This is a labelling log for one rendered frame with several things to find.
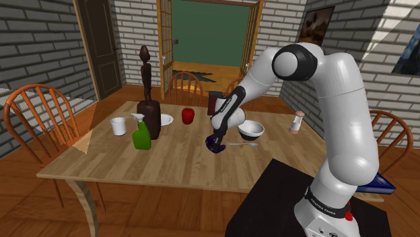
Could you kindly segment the light wooden table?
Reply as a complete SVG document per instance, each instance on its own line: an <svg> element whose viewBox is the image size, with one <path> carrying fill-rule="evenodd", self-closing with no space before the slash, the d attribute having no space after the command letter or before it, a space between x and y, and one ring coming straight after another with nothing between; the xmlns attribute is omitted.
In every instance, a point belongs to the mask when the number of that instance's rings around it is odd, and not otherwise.
<svg viewBox="0 0 420 237"><path fill-rule="evenodd" d="M195 108L189 125L181 120L180 105L164 104L161 110L174 121L162 127L151 149L135 149L131 139L137 126L134 120L127 119L127 133L116 136L110 119L105 118L81 138L86 147L73 145L38 173L41 178L64 180L74 190L91 237L100 237L100 233L89 182L245 192L272 159L313 176L326 154L323 139L307 124L301 125L298 134L289 132L290 114L247 112L248 119L265 128L255 141L258 146L229 145L246 143L232 128L223 139L226 149L214 154L205 145L212 132L206 108Z"/></svg>

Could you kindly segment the red apple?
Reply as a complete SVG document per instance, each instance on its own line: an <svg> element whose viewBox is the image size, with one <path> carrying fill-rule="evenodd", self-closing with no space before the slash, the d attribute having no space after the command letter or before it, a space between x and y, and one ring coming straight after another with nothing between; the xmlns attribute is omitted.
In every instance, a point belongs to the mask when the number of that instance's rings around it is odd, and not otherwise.
<svg viewBox="0 0 420 237"><path fill-rule="evenodd" d="M182 110L182 122L185 125L189 125L193 122L195 117L195 111L192 108L184 108Z"/></svg>

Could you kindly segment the white bowl with black base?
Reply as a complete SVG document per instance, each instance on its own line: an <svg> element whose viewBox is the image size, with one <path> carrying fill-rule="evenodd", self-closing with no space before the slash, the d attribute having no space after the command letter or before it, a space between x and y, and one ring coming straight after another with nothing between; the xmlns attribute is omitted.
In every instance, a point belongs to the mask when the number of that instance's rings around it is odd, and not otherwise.
<svg viewBox="0 0 420 237"><path fill-rule="evenodd" d="M241 125L238 125L238 131L241 138L254 141L264 133L265 128L256 121L245 120Z"/></svg>

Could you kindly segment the dark box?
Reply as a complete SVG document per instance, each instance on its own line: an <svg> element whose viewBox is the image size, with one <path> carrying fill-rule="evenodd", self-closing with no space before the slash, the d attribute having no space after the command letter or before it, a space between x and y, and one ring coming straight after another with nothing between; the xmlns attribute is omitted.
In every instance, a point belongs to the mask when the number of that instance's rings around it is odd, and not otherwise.
<svg viewBox="0 0 420 237"><path fill-rule="evenodd" d="M225 99L226 97L223 92L210 91L207 114L213 116L219 110Z"/></svg>

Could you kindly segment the dark brown wooden figure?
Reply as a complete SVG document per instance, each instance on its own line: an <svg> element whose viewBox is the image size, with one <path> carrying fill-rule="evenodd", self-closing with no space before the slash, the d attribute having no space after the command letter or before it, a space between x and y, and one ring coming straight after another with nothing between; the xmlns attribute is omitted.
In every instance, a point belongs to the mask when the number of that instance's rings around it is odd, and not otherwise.
<svg viewBox="0 0 420 237"><path fill-rule="evenodd" d="M161 110L160 103L151 98L151 58L145 45L140 49L139 57L143 62L141 66L141 81L143 83L144 100L137 105L137 112L144 114L143 122L148 128L151 140L156 140L161 131Z"/></svg>

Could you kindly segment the green spray bottle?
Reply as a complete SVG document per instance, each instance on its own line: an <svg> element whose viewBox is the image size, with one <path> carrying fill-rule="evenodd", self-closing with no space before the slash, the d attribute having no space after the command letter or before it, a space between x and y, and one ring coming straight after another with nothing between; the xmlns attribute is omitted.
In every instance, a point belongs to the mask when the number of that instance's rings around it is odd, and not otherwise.
<svg viewBox="0 0 420 237"><path fill-rule="evenodd" d="M144 123L143 119L144 114L132 113L131 114L135 120L137 120L138 129L132 134L133 144L135 149L151 149L151 136L149 134L148 128Z"/></svg>

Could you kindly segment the dark robot stand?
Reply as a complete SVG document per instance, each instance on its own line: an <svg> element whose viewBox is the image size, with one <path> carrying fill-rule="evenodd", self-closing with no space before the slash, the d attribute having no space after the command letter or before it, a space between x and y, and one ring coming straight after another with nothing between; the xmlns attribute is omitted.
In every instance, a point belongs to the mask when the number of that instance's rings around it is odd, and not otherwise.
<svg viewBox="0 0 420 237"><path fill-rule="evenodd" d="M225 237L306 237L293 208L312 181L272 159L227 224ZM392 237L385 211L355 197L350 204L361 237Z"/></svg>

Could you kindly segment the white and tan shaker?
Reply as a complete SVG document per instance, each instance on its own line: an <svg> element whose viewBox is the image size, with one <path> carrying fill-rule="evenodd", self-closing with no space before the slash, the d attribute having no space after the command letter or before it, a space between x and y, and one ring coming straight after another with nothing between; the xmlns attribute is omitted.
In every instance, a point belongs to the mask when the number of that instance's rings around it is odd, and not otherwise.
<svg viewBox="0 0 420 237"><path fill-rule="evenodd" d="M296 111L295 112L295 117L294 120L289 128L289 132L292 134L298 134L300 127L301 127L301 123L302 120L304 118L305 114L302 111Z"/></svg>

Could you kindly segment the white cup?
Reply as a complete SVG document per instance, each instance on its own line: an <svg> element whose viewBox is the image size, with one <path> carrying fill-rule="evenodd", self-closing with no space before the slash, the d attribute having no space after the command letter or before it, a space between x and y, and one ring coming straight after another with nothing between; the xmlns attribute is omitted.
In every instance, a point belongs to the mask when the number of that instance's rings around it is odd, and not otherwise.
<svg viewBox="0 0 420 237"><path fill-rule="evenodd" d="M114 135L122 136L127 133L124 117L112 118L110 120L110 124L112 126L112 132Z"/></svg>

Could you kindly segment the wooden glazed double door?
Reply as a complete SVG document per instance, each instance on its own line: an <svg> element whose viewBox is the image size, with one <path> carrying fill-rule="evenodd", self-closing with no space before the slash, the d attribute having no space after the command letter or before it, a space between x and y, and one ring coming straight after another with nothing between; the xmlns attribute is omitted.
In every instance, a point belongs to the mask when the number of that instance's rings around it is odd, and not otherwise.
<svg viewBox="0 0 420 237"><path fill-rule="evenodd" d="M169 85L167 81L172 78L173 60L173 40L172 40L172 0L155 0L157 12L157 30L158 30L158 65L160 67L160 85L161 98L165 99L169 92ZM249 7L248 26L250 30L250 38L246 39L244 48L250 47L250 55L243 54L246 63L252 62L252 54L256 45L256 36L260 24L260 17L264 0L258 1L229 1L229 0L187 0L194 2L213 3L222 5L235 5L241 7Z"/></svg>

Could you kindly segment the dark brown door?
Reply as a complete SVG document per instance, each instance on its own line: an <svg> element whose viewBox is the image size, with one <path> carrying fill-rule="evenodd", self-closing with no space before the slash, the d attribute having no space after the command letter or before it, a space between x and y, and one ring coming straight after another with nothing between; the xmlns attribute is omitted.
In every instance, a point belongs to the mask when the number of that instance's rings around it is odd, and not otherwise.
<svg viewBox="0 0 420 237"><path fill-rule="evenodd" d="M85 55L99 101L122 88L110 0L73 0Z"/></svg>

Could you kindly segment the blue book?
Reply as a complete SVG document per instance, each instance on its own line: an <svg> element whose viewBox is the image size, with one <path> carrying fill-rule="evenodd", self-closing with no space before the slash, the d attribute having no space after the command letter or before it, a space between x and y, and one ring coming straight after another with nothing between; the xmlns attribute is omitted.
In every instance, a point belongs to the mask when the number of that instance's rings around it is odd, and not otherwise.
<svg viewBox="0 0 420 237"><path fill-rule="evenodd" d="M374 179L363 186L358 186L358 193L377 193L391 195L396 190L396 187L386 180L381 174L377 173Z"/></svg>

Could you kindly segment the dark brown wall picture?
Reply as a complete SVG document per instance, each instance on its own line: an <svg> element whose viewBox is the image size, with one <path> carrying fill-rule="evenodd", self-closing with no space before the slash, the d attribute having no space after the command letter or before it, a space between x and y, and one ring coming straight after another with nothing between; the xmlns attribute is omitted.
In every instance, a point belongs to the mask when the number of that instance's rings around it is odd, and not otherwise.
<svg viewBox="0 0 420 237"><path fill-rule="evenodd" d="M308 11L297 41L321 46L334 9L335 6L330 6Z"/></svg>

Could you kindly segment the blue wall picture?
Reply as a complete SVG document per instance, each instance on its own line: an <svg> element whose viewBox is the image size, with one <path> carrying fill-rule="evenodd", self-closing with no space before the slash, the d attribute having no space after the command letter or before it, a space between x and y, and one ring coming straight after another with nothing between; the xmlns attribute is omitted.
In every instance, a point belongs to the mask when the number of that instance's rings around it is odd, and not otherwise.
<svg viewBox="0 0 420 237"><path fill-rule="evenodd" d="M392 73L420 76L420 24L402 52Z"/></svg>

